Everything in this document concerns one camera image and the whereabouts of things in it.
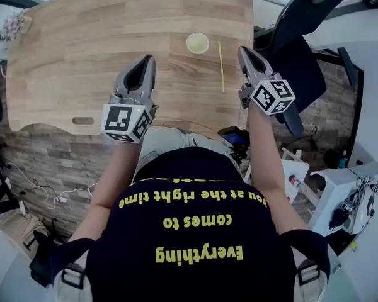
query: person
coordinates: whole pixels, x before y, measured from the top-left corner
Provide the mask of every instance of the person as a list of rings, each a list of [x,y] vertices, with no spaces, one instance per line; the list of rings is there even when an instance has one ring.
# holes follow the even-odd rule
[[[292,248],[329,278],[327,241],[287,201],[270,119],[249,112],[252,186],[226,145],[195,133],[150,128],[143,144],[118,143],[52,279],[85,255],[93,301],[293,301]]]

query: small paper cup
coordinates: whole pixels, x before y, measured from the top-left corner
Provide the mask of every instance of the small paper cup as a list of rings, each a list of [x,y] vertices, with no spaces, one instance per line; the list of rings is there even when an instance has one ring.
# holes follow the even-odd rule
[[[200,55],[205,53],[209,49],[209,39],[203,33],[192,33],[186,39],[186,46],[188,47],[191,53]]]

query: wooden stick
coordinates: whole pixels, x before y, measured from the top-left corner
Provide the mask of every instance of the wooden stick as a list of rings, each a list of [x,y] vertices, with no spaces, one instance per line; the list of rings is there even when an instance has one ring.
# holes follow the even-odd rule
[[[221,67],[221,83],[222,83],[222,92],[226,92],[226,86],[224,84],[224,70],[222,69],[222,56],[221,56],[221,44],[219,40],[219,53],[220,53],[220,67]]]

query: wooden tabletop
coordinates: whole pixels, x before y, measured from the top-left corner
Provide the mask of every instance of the wooden tabletop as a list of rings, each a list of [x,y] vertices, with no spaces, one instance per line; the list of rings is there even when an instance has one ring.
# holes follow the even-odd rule
[[[73,134],[100,134],[102,106],[117,74],[148,53],[157,63],[154,125],[210,137],[220,128],[243,126],[237,49],[253,44],[252,0],[50,0],[26,15],[33,20],[29,32],[9,45],[12,130],[46,123]],[[194,32],[210,40],[203,55],[186,47]]]

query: gray shorts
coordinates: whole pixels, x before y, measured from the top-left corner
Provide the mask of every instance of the gray shorts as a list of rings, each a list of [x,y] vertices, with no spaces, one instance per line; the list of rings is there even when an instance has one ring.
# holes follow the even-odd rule
[[[139,163],[134,175],[161,154],[187,147],[202,147],[225,155],[242,175],[239,166],[230,155],[233,151],[228,146],[228,143],[218,142],[200,134],[181,131],[176,128],[152,126],[144,136]]]

